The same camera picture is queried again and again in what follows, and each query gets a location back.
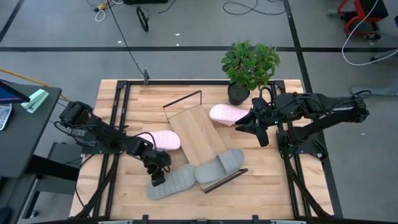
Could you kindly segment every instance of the white cable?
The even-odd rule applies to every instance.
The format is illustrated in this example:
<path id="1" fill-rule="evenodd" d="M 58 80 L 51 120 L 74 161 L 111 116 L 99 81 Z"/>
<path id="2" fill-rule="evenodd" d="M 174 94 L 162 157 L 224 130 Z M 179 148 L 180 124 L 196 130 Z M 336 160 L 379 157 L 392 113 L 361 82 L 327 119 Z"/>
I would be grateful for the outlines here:
<path id="1" fill-rule="evenodd" d="M 370 65 L 370 64 L 372 64 L 374 62 L 379 62 L 379 61 L 384 60 L 386 58 L 389 58 L 389 57 L 391 57 L 391 56 L 393 56 L 395 54 L 398 54 L 398 50 L 396 50 L 394 53 L 392 53 L 392 54 L 390 54 L 390 55 L 388 55 L 388 56 L 386 56 L 384 58 L 380 58 L 380 59 L 374 60 L 372 62 L 361 63 L 361 64 L 355 64 L 355 63 L 352 63 L 352 62 L 348 61 L 347 58 L 346 58 L 346 55 L 344 54 L 344 48 L 345 48 L 346 44 L 348 43 L 349 39 L 351 38 L 351 36 L 354 34 L 356 28 L 358 28 L 362 24 L 362 22 L 365 21 L 371 15 L 371 13 L 373 12 L 373 9 L 376 7 L 378 2 L 379 2 L 379 0 L 376 0 L 376 3 L 374 3 L 374 6 L 371 9 L 371 11 L 369 12 L 369 14 L 358 25 L 356 25 L 356 27 L 351 31 L 351 33 L 349 34 L 346 42 L 344 43 L 343 47 L 341 48 L 341 53 L 343 54 L 344 60 L 346 60 L 346 62 L 349 63 L 350 65 L 354 65 L 354 66 Z"/>
<path id="2" fill-rule="evenodd" d="M 123 1 L 118 3 L 118 0 L 116 0 L 116 1 L 112 0 L 112 2 L 115 3 L 115 4 L 123 4 L 124 3 Z"/>
<path id="3" fill-rule="evenodd" d="M 104 17 L 102 17 L 102 19 L 98 20 L 98 15 L 99 15 L 101 12 L 104 14 Z M 105 12 L 104 12 L 102 9 L 100 9 L 100 10 L 97 12 L 97 15 L 95 15 L 95 21 L 96 21 L 96 22 L 102 22 L 104 19 L 105 19 Z"/>

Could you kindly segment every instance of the slipper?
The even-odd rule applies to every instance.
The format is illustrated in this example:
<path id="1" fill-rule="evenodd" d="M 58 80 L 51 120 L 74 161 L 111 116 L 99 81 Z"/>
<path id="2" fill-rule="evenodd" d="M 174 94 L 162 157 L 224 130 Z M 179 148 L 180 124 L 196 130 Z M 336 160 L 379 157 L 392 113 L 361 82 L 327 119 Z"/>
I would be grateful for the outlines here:
<path id="1" fill-rule="evenodd" d="M 158 200 L 190 188 L 195 182 L 195 169 L 197 167 L 187 164 L 165 175 L 165 182 L 156 187 L 149 182 L 147 197 Z"/>
<path id="2" fill-rule="evenodd" d="M 210 162 L 195 170 L 195 178 L 200 184 L 207 184 L 237 172 L 244 163 L 244 154 L 240 149 L 230 149 L 217 155 Z"/>
<path id="3" fill-rule="evenodd" d="M 172 131 L 149 131 L 149 133 L 154 136 L 157 151 L 171 151 L 181 147 L 180 138 Z M 153 143 L 149 134 L 140 134 L 139 137 Z"/>
<path id="4" fill-rule="evenodd" d="M 243 118 L 249 113 L 247 110 L 235 108 L 230 105 L 216 105 L 210 110 L 210 119 L 231 126 L 237 120 Z"/>

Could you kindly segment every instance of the wooden tabletop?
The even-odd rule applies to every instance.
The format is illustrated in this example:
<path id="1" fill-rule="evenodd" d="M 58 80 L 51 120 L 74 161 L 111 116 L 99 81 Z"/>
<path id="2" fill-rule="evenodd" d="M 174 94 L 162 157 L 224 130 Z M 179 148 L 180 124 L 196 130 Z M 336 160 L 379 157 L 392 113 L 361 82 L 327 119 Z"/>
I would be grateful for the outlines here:
<path id="1" fill-rule="evenodd" d="M 302 93 L 300 80 L 284 80 L 286 92 Z M 102 80 L 95 105 L 95 115 L 109 122 L 117 80 Z M 183 96 L 202 90 L 202 107 L 207 113 L 214 105 L 228 104 L 227 85 L 133 85 L 130 89 L 129 103 L 126 113 L 126 129 L 128 135 L 142 131 L 171 130 L 167 117 L 173 116 L 187 108 L 199 104 L 199 97 L 191 97 L 163 111 L 162 106 Z M 258 91 L 251 92 L 250 97 L 239 108 L 248 110 L 251 98 L 258 97 Z M 122 90 L 115 124 L 119 124 L 124 90 Z M 269 95 L 263 93 L 269 101 Z M 295 126 L 303 126 L 308 119 L 295 121 Z M 260 147 L 255 135 L 235 131 L 234 127 L 212 121 L 227 149 L 242 149 L 245 163 L 242 168 L 249 172 L 232 180 L 226 185 L 204 194 L 199 184 L 192 188 L 160 200 L 146 197 L 147 175 L 141 161 L 127 154 L 119 160 L 118 174 L 113 196 L 111 211 L 112 219 L 141 219 L 149 215 L 151 220 L 196 220 L 196 219 L 251 219 L 259 215 L 260 219 L 293 218 L 287 186 L 284 162 L 280 158 L 275 132 L 277 127 L 267 130 L 270 144 Z M 172 157 L 171 170 L 188 164 L 181 149 L 170 152 Z M 77 191 L 86 203 L 98 185 L 102 155 L 95 155 L 81 168 L 77 183 Z M 328 213 L 333 213 L 328 188 L 321 162 L 310 155 L 300 155 L 305 184 L 317 202 Z M 104 214 L 105 190 L 101 201 L 100 215 Z M 303 215 L 301 195 L 296 188 L 300 214 Z M 70 215 L 82 209 L 76 195 L 73 199 Z"/>

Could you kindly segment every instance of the gray floor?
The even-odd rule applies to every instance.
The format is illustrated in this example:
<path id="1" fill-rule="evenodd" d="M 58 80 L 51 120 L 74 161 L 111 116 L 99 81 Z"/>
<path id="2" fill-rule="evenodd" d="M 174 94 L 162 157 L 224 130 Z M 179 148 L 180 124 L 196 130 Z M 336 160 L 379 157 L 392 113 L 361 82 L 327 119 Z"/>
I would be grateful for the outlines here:
<path id="1" fill-rule="evenodd" d="M 100 0 L 89 0 L 98 4 Z M 254 5 L 254 1 L 241 1 Z M 326 16 L 340 0 L 290 0 L 302 47 L 341 47 L 345 34 L 339 19 Z M 398 1 L 384 0 L 390 16 L 380 23 L 385 33 L 371 43 L 356 37 L 350 47 L 398 47 Z M 170 11 L 157 12 L 169 4 L 147 5 L 150 32 L 143 32 L 133 6 L 113 7 L 130 46 L 219 46 L 240 40 L 293 47 L 285 14 L 265 16 L 225 13 L 222 0 L 177 0 Z M 0 0 L 0 27 L 11 14 L 17 0 Z M 230 10 L 243 11 L 238 7 Z M 280 2 L 259 1 L 259 10 L 279 12 Z M 96 23 L 84 0 L 25 0 L 0 47 L 114 47 L 121 35 L 109 10 L 102 23 Z M 301 79 L 295 52 L 279 52 L 281 65 L 274 78 Z M 133 52 L 141 68 L 151 78 L 224 78 L 220 60 L 224 52 Z M 367 62 L 372 54 L 351 53 L 354 62 Z M 398 60 L 353 67 L 339 53 L 304 53 L 315 92 L 328 96 L 349 95 L 352 86 L 382 87 L 398 82 Z M 100 80 L 140 78 L 127 52 L 0 52 L 0 67 L 63 89 L 73 100 L 94 106 Z M 23 80 L 0 73 L 11 82 Z M 371 115 L 361 124 L 340 124 L 325 131 L 343 215 L 346 218 L 398 221 L 398 152 L 394 141 L 398 131 L 398 98 L 373 96 L 366 100 Z M 62 107 L 52 116 L 57 120 Z M 49 125 L 36 150 L 46 156 L 54 142 L 73 141 Z M 68 216 L 71 195 L 42 194 L 36 209 L 40 216 L 31 223 Z"/>

